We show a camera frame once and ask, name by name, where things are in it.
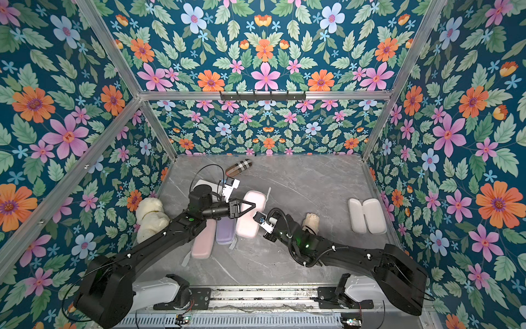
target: pink flower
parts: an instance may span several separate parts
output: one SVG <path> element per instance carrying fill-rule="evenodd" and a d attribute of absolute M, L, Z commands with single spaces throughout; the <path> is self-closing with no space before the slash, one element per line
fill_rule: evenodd
<path fill-rule="evenodd" d="M 236 101 L 219 101 L 219 103 L 223 104 L 223 106 L 221 106 L 221 110 L 228 110 L 230 113 L 234 112 L 234 108 L 239 108 L 239 104 L 236 104 Z"/>
<path fill-rule="evenodd" d="M 393 71 L 387 71 L 387 62 L 383 62 L 380 66 L 378 66 L 378 71 L 376 71 L 374 68 L 368 68 L 367 69 L 367 76 L 370 79 L 363 79 L 362 82 L 360 82 L 360 86 L 366 87 L 367 90 L 373 91 L 376 90 L 376 87 L 378 89 L 383 90 L 387 88 L 387 83 L 384 81 L 385 79 L 389 79 L 390 77 L 395 74 Z"/>
<path fill-rule="evenodd" d="M 313 104 L 316 101 L 314 99 L 305 100 L 296 104 L 296 108 L 300 108 L 302 113 L 305 113 L 306 110 L 312 110 L 314 108 Z"/>
<path fill-rule="evenodd" d="M 456 146 L 462 146 L 466 144 L 466 138 L 464 138 L 461 134 L 456 134 L 457 132 L 461 131 L 462 128 L 464 128 L 464 123 L 466 122 L 466 119 L 460 118 L 451 125 L 451 115 L 446 114 L 444 116 L 443 126 L 442 127 L 435 127 L 433 128 L 433 133 L 436 137 L 440 137 L 433 146 L 433 149 L 439 150 L 442 149 L 444 144 L 446 145 L 444 147 L 444 153 L 447 157 L 450 157 L 451 154 L 453 154 L 453 143 Z"/>
<path fill-rule="evenodd" d="M 170 69 L 164 69 L 165 70 L 165 78 L 170 78 L 170 81 L 179 81 L 179 72 L 175 72 L 173 68 Z"/>
<path fill-rule="evenodd" d="M 124 162 L 124 161 L 126 161 L 126 160 L 128 160 L 130 158 L 130 156 L 128 155 L 130 153 L 130 151 L 128 149 L 126 149 L 125 146 L 118 147 L 117 151 L 119 152 L 117 154 L 117 158 L 119 158 L 122 162 Z"/>
<path fill-rule="evenodd" d="M 287 0 L 289 4 L 294 3 L 297 8 L 301 5 L 301 0 Z"/>
<path fill-rule="evenodd" d="M 294 73 L 294 72 L 299 72 L 300 68 L 301 68 L 301 64 L 298 63 L 297 59 L 295 59 L 294 62 L 293 61 L 289 61 L 289 66 L 287 66 L 287 69 L 290 70 L 291 74 Z"/>
<path fill-rule="evenodd" d="M 400 112 L 402 112 L 402 105 L 395 105 L 391 110 L 391 113 L 389 113 L 391 115 L 391 123 L 393 123 L 395 126 L 398 124 L 398 120 L 402 119 Z"/>
<path fill-rule="evenodd" d="M 321 105 L 322 108 L 327 108 L 328 111 L 330 111 L 333 107 L 338 107 L 338 103 L 336 103 L 336 99 L 326 99 L 323 101 L 323 104 Z"/>
<path fill-rule="evenodd" d="M 241 65 L 241 61 L 236 61 L 235 59 L 232 59 L 230 68 L 232 68 L 232 73 L 237 72 L 239 74 L 241 74 L 241 71 L 245 69 L 245 67 Z"/>
<path fill-rule="evenodd" d="M 400 157 L 404 160 L 404 161 L 407 161 L 411 155 L 409 154 L 409 151 L 411 149 L 410 148 L 407 148 L 407 146 L 403 146 L 403 149 L 402 149 L 402 154 L 400 154 Z"/>
<path fill-rule="evenodd" d="M 142 123 L 143 120 L 140 118 L 140 116 L 142 115 L 143 113 L 138 110 L 137 112 L 135 112 L 135 114 L 133 115 L 133 117 L 131 118 L 131 123 L 133 123 L 133 125 L 137 125 L 138 123 Z"/>
<path fill-rule="evenodd" d="M 343 121 L 345 119 L 345 113 L 343 110 L 340 112 L 335 112 L 333 119 L 336 120 L 336 122 Z"/>
<path fill-rule="evenodd" d="M 62 218 L 62 215 L 66 215 L 66 216 L 71 215 L 72 213 L 71 208 L 66 207 L 66 206 L 69 206 L 71 202 L 73 202 L 73 198 L 70 196 L 64 200 L 62 207 L 60 207 L 60 209 L 53 215 L 53 222 L 58 223 L 60 219 Z"/>
<path fill-rule="evenodd" d="M 473 218 L 471 211 L 467 208 L 467 206 L 471 204 L 470 197 L 462 198 L 460 191 L 456 190 L 455 198 L 453 198 L 451 195 L 448 195 L 446 196 L 446 200 L 452 204 L 452 206 L 448 207 L 447 212 L 448 214 L 455 214 L 455 219 L 457 222 L 462 222 L 462 215 L 466 216 L 467 218 Z"/>
<path fill-rule="evenodd" d="M 239 122 L 243 122 L 244 124 L 247 124 L 248 122 L 252 122 L 252 116 L 245 111 L 243 114 L 239 115 Z"/>
<path fill-rule="evenodd" d="M 490 262 L 493 258 L 491 253 L 494 253 L 497 256 L 504 255 L 502 249 L 499 246 L 493 244 L 493 242 L 497 242 L 499 240 L 499 233 L 491 232 L 488 234 L 488 236 L 486 236 L 486 228 L 482 224 L 477 226 L 477 231 L 479 231 L 479 234 L 477 234 L 475 231 L 469 232 L 469 236 L 471 236 L 473 240 L 477 241 L 473 243 L 471 250 L 476 253 L 480 253 L 482 250 L 482 255 L 488 262 Z"/>
<path fill-rule="evenodd" d="M 120 141 L 121 138 L 128 139 L 126 133 L 130 130 L 127 126 L 124 126 L 123 129 L 117 134 L 117 140 Z"/>
<path fill-rule="evenodd" d="M 434 108 L 434 114 L 431 116 L 431 119 L 434 120 L 434 124 L 442 123 L 444 121 L 443 117 L 446 115 L 444 107 L 440 106 L 439 108 Z"/>
<path fill-rule="evenodd" d="M 223 0 L 223 5 L 228 8 L 230 3 L 237 4 L 237 0 Z"/>
<path fill-rule="evenodd" d="M 414 133 L 414 127 L 412 127 L 412 125 L 413 125 L 413 119 L 409 121 L 405 119 L 403 121 L 403 127 L 400 128 L 400 130 L 403 132 L 402 139 L 404 138 L 406 138 L 407 140 L 411 139 L 411 134 Z"/>
<path fill-rule="evenodd" d="M 80 138 L 86 137 L 89 130 L 86 127 L 75 129 L 75 119 L 73 115 L 66 116 L 64 119 L 65 127 L 55 119 L 51 119 L 49 122 L 58 134 L 47 133 L 42 137 L 42 140 L 52 145 L 60 143 L 60 146 L 57 148 L 59 159 L 66 158 L 69 155 L 69 149 L 71 149 L 76 156 L 82 156 L 88 149 L 88 144 Z"/>
<path fill-rule="evenodd" d="M 158 68 L 155 70 L 147 63 L 143 64 L 143 68 L 146 72 L 138 72 L 137 75 L 143 79 L 148 80 L 146 83 L 146 88 L 148 90 L 154 90 L 157 88 L 160 92 L 165 92 L 165 87 L 173 87 L 173 83 L 170 81 L 163 79 L 165 77 L 165 70 L 163 68 Z"/>
<path fill-rule="evenodd" d="M 491 157 L 497 156 L 497 153 L 494 151 L 494 149 L 497 146 L 499 146 L 499 143 L 497 142 L 490 143 L 490 138 L 486 137 L 486 139 L 484 139 L 484 144 L 477 143 L 477 147 L 479 148 L 479 150 L 475 153 L 475 155 L 482 156 L 482 159 L 484 160 L 484 162 L 486 162 L 489 156 Z"/>
<path fill-rule="evenodd" d="M 197 108 L 203 108 L 205 112 L 208 112 L 209 108 L 214 108 L 212 101 L 197 101 Z"/>
<path fill-rule="evenodd" d="M 359 67 L 357 71 L 352 72 L 354 77 L 352 77 L 353 80 L 361 81 L 362 78 L 365 78 L 367 76 L 367 70 L 365 68 Z"/>
<path fill-rule="evenodd" d="M 489 289 L 490 285 L 488 282 L 486 282 L 487 279 L 490 278 L 490 275 L 486 272 L 482 271 L 482 268 L 480 267 L 479 263 L 475 264 L 475 267 L 472 265 L 468 265 L 469 272 L 468 279 L 475 281 L 475 287 L 477 287 L 478 290 L 481 290 L 482 287 Z"/>
<path fill-rule="evenodd" d="M 11 22 L 16 26 L 20 26 L 20 22 L 15 18 L 15 16 L 20 15 L 20 12 L 17 9 L 8 6 L 8 0 L 0 0 L 0 23 L 6 25 Z"/>
<path fill-rule="evenodd" d="M 98 197 L 95 197 L 93 193 L 90 193 L 89 195 L 84 194 L 82 196 L 82 199 L 84 201 L 80 203 L 80 206 L 84 207 L 84 212 L 88 212 L 90 208 L 91 209 L 96 208 L 95 202 L 97 202 Z"/>
<path fill-rule="evenodd" d="M 83 125 L 86 125 L 88 123 L 86 120 L 91 119 L 91 117 L 86 114 L 86 108 L 80 109 L 78 106 L 75 106 L 75 111 L 71 112 L 71 115 L 76 118 L 75 123 L 77 124 L 82 122 Z"/>
<path fill-rule="evenodd" d="M 195 113 L 195 111 L 192 111 L 192 113 L 190 114 L 190 118 L 192 119 L 192 121 L 195 121 L 197 123 L 201 122 L 201 120 L 203 120 L 203 117 L 201 116 L 201 113 Z"/>
<path fill-rule="evenodd" d="M 387 199 L 387 197 L 382 197 L 383 199 L 383 205 L 386 207 L 386 210 L 387 210 L 387 214 L 389 215 L 389 219 L 394 222 L 395 221 L 395 215 L 393 215 L 393 211 L 395 211 L 395 205 L 393 205 L 392 203 L 389 204 L 389 199 Z"/>
<path fill-rule="evenodd" d="M 252 72 L 250 74 L 254 79 L 259 80 L 254 86 L 255 90 L 263 89 L 263 87 L 265 87 L 265 91 L 268 91 L 269 87 L 270 89 L 274 90 L 278 88 L 278 84 L 274 80 L 279 78 L 281 73 L 279 73 L 278 71 L 270 72 L 270 64 L 268 64 L 267 62 L 264 62 L 261 65 L 261 73 Z"/>
<path fill-rule="evenodd" d="M 298 119 L 296 118 L 296 113 L 292 114 L 291 111 L 289 111 L 289 113 L 287 113 L 286 115 L 284 115 L 283 117 L 285 118 L 285 122 L 286 123 L 293 123 L 294 121 L 297 121 Z"/>
<path fill-rule="evenodd" d="M 35 257 L 44 257 L 46 255 L 46 248 L 40 246 L 48 243 L 50 239 L 51 235 L 47 234 L 39 237 L 35 242 L 30 244 L 20 258 L 20 266 L 26 267 L 33 258 L 33 255 L 35 255 Z"/>
<path fill-rule="evenodd" d="M 52 273 L 53 270 L 47 270 L 46 273 L 44 273 L 44 270 L 39 267 L 35 272 L 35 277 L 29 277 L 24 282 L 27 286 L 25 296 L 28 297 L 33 292 L 35 292 L 35 295 L 37 296 L 42 295 L 44 287 L 47 287 L 53 283 L 53 279 L 49 278 Z"/>
<path fill-rule="evenodd" d="M 438 193 L 433 193 L 429 191 L 429 196 L 426 196 L 426 201 L 428 203 L 427 208 L 432 208 L 433 211 L 437 211 L 437 206 L 440 206 L 440 201 L 438 199 Z"/>
<path fill-rule="evenodd" d="M 495 0 L 495 8 L 491 8 L 486 12 L 486 17 L 490 18 L 486 22 L 486 27 L 490 26 L 493 23 L 495 23 L 495 25 L 500 25 L 500 23 L 502 22 L 503 15 L 509 13 L 512 9 L 513 4 L 510 4 L 510 0 Z"/>
<path fill-rule="evenodd" d="M 403 223 L 400 223 L 400 224 L 398 225 L 398 232 L 400 232 L 400 235 L 401 235 L 401 236 L 406 235 L 406 233 L 407 233 L 407 227 L 405 227 Z"/>
<path fill-rule="evenodd" d="M 53 145 L 46 145 L 46 143 L 42 140 L 38 141 L 38 145 L 30 145 L 29 148 L 34 151 L 34 153 L 31 155 L 31 158 L 40 158 L 40 161 L 43 163 L 47 162 L 47 158 L 55 157 L 55 154 L 51 152 L 53 150 Z"/>

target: cable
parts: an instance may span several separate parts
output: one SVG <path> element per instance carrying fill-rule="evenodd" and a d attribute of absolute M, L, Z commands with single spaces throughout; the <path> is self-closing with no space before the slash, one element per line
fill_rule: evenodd
<path fill-rule="evenodd" d="M 188 194 L 190 194 L 190 193 L 192 192 L 192 186 L 193 186 L 193 184 L 194 184 L 194 181 L 195 181 L 197 175 L 201 172 L 201 170 L 203 170 L 204 168 L 209 167 L 209 166 L 218 166 L 218 167 L 221 169 L 221 171 L 223 172 L 223 181 L 222 181 L 222 186 L 221 186 L 221 188 L 224 188 L 224 187 L 225 187 L 225 181 L 226 181 L 226 178 L 225 178 L 225 170 L 224 170 L 223 167 L 221 167 L 220 165 L 215 164 L 215 163 L 212 163 L 212 164 L 209 164 L 209 165 L 204 166 L 203 168 L 201 168 L 201 169 L 199 169 L 199 170 L 197 171 L 197 173 L 194 175 L 194 178 L 192 178 L 192 182 L 190 183 L 190 187 L 188 188 Z M 219 194 L 219 184 L 217 184 L 217 194 Z"/>
<path fill-rule="evenodd" d="M 382 317 L 382 322 L 380 323 L 380 325 L 376 328 L 376 329 L 380 329 L 380 327 L 382 326 L 383 322 L 385 321 L 386 319 L 386 303 L 384 301 L 382 301 L 383 303 L 383 317 Z"/>

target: gray marble surface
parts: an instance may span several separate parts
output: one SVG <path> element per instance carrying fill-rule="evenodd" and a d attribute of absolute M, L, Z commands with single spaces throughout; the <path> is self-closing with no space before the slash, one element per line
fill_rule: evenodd
<path fill-rule="evenodd" d="M 163 182 L 160 199 L 165 213 L 176 216 L 188 205 L 188 189 L 195 173 L 203 166 L 216 163 L 224 169 L 244 156 L 180 156 Z M 372 197 L 357 156 L 256 156 L 254 165 L 236 176 L 240 186 L 232 196 L 243 198 L 250 190 L 272 191 L 266 209 L 280 207 L 296 222 L 303 222 L 307 213 L 320 217 L 319 234 L 341 244 L 364 248 L 383 248 L 387 234 L 357 234 L 351 230 L 347 200 Z M 219 181 L 221 171 L 208 167 L 200 178 Z M 228 245 L 214 244 L 206 260 L 190 259 L 187 267 L 181 262 L 192 242 L 172 251 L 150 267 L 139 278 L 154 280 L 169 273 L 180 275 L 191 285 L 253 284 L 336 284 L 348 271 L 333 266 L 305 268 L 291 259 L 287 248 L 263 238 L 260 228 L 254 239 L 238 237 L 234 250 Z"/>

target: stuffed animal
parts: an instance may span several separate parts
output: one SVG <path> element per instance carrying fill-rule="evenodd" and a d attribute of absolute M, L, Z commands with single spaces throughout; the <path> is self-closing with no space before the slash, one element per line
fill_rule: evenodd
<path fill-rule="evenodd" d="M 154 197 L 147 197 L 139 203 L 135 217 L 140 225 L 137 232 L 138 243 L 159 233 L 170 223 L 170 218 L 164 213 L 163 203 Z"/>

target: orange flower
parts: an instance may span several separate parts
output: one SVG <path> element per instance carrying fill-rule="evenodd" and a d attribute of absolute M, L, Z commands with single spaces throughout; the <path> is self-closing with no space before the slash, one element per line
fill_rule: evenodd
<path fill-rule="evenodd" d="M 351 138 L 346 140 L 344 145 L 347 149 L 353 149 L 358 146 L 358 143 L 360 143 L 360 141 L 357 138 Z"/>
<path fill-rule="evenodd" d="M 276 146 L 275 143 L 276 142 L 274 142 L 272 138 L 267 138 L 265 141 L 263 141 L 263 146 L 266 147 L 267 149 L 271 149 L 274 146 Z"/>
<path fill-rule="evenodd" d="M 194 149 L 194 142 L 188 140 L 187 138 L 181 138 L 179 140 L 179 144 L 181 144 L 184 149 Z"/>
<path fill-rule="evenodd" d="M 16 190 L 15 184 L 0 185 L 0 224 L 2 231 L 9 232 L 18 228 L 18 222 L 25 222 L 31 215 L 29 210 L 37 206 L 35 197 L 30 197 L 33 192 L 22 186 Z"/>
<path fill-rule="evenodd" d="M 482 111 L 486 108 L 488 104 L 485 100 L 488 99 L 489 94 L 487 91 L 484 91 L 484 87 L 478 86 L 477 89 L 471 87 L 466 92 L 466 95 L 462 95 L 460 102 L 462 105 L 459 106 L 459 111 L 462 113 L 462 116 L 469 118 L 471 115 L 472 118 L 479 116 L 479 111 Z"/>
<path fill-rule="evenodd" d="M 167 173 L 168 173 L 168 167 L 164 167 L 163 171 L 161 171 L 161 182 L 164 181 Z"/>
<path fill-rule="evenodd" d="M 100 100 L 105 103 L 104 108 L 112 115 L 117 116 L 125 105 L 122 93 L 114 85 L 109 86 L 109 88 L 104 86 L 102 91 L 104 94 L 100 95 Z"/>
<path fill-rule="evenodd" d="M 448 314 L 448 316 L 446 316 L 446 327 L 448 327 L 448 329 L 466 329 L 464 322 L 460 321 L 454 314 Z"/>
<path fill-rule="evenodd" d="M 407 23 L 407 21 L 409 20 L 409 16 L 408 14 L 403 14 L 402 16 L 400 16 L 400 18 L 398 19 L 398 25 L 403 25 L 405 23 Z"/>
<path fill-rule="evenodd" d="M 334 86 L 334 75 L 332 73 L 327 73 L 326 69 L 320 70 L 320 73 L 314 72 L 312 74 L 312 79 L 309 79 L 307 83 L 312 92 L 328 92 L 330 88 Z"/>
<path fill-rule="evenodd" d="M 206 69 L 204 74 L 199 73 L 199 81 L 197 84 L 199 87 L 203 88 L 204 92 L 222 92 L 225 89 L 225 82 L 223 79 L 220 79 L 220 76 L 217 72 L 212 73 L 209 69 Z"/>
<path fill-rule="evenodd" d="M 241 48 L 241 49 L 248 49 L 249 46 L 250 45 L 248 43 L 248 40 L 246 40 L 246 39 L 239 43 L 239 48 Z"/>
<path fill-rule="evenodd" d="M 393 191 L 393 194 L 392 194 L 392 197 L 391 197 L 391 200 L 393 200 L 393 204 L 394 204 L 397 208 L 400 208 L 400 206 L 403 204 L 403 195 L 402 195 L 402 192 L 399 191 L 399 190 L 394 190 L 394 191 Z"/>
<path fill-rule="evenodd" d="M 254 16 L 254 22 L 256 22 L 257 26 L 269 26 L 270 23 L 272 22 L 272 16 L 269 16 L 269 15 L 265 15 L 265 16 L 257 15 L 257 16 Z"/>
<path fill-rule="evenodd" d="M 522 200 L 522 194 L 516 187 L 508 190 L 506 182 L 495 181 L 493 187 L 486 183 L 480 188 L 482 194 L 477 194 L 477 204 L 479 214 L 490 224 L 497 228 L 502 228 L 502 222 L 509 228 L 519 226 L 518 217 L 526 217 L 526 205 L 517 203 Z"/>
<path fill-rule="evenodd" d="M 130 196 L 128 197 L 128 204 L 126 205 L 126 207 L 130 209 L 130 211 L 137 210 L 139 203 L 143 200 L 143 197 L 141 195 L 142 193 L 139 192 L 139 190 L 135 190 L 130 193 Z"/>
<path fill-rule="evenodd" d="M 259 45 L 256 46 L 258 58 L 263 62 L 268 62 L 268 60 L 274 56 L 274 54 L 272 53 L 273 50 L 274 46 L 272 46 L 270 44 L 270 41 L 267 39 L 261 39 L 259 41 Z"/>
<path fill-rule="evenodd" d="M 500 67 L 500 76 L 508 76 L 515 72 L 519 66 L 515 62 L 506 62 Z"/>
<path fill-rule="evenodd" d="M 380 42 L 378 49 L 375 51 L 377 61 L 387 62 L 395 55 L 398 50 L 398 40 L 387 38 L 384 42 Z"/>
<path fill-rule="evenodd" d="M 506 120 L 508 117 L 508 109 L 506 105 L 499 105 L 493 110 L 493 117 L 497 120 Z"/>
<path fill-rule="evenodd" d="M 40 88 L 24 87 L 24 92 L 14 93 L 13 99 L 15 100 L 13 108 L 17 112 L 22 112 L 20 116 L 26 121 L 42 123 L 44 119 L 51 118 L 50 113 L 55 113 L 55 107 L 51 105 L 55 101 Z"/>
<path fill-rule="evenodd" d="M 413 86 L 406 94 L 406 100 L 403 101 L 403 106 L 406 108 L 405 113 L 413 116 L 420 109 L 420 102 L 424 96 L 421 94 L 422 88 Z"/>
<path fill-rule="evenodd" d="M 117 15 L 115 18 L 122 26 L 128 26 L 128 19 L 123 15 Z"/>
<path fill-rule="evenodd" d="M 154 51 L 151 50 L 151 46 L 148 43 L 145 43 L 142 39 L 132 40 L 130 47 L 131 51 L 135 52 L 135 57 L 141 61 L 145 63 L 154 61 Z"/>
<path fill-rule="evenodd" d="M 279 42 L 279 47 L 283 50 L 288 49 L 290 47 L 289 42 L 287 40 L 281 40 Z"/>

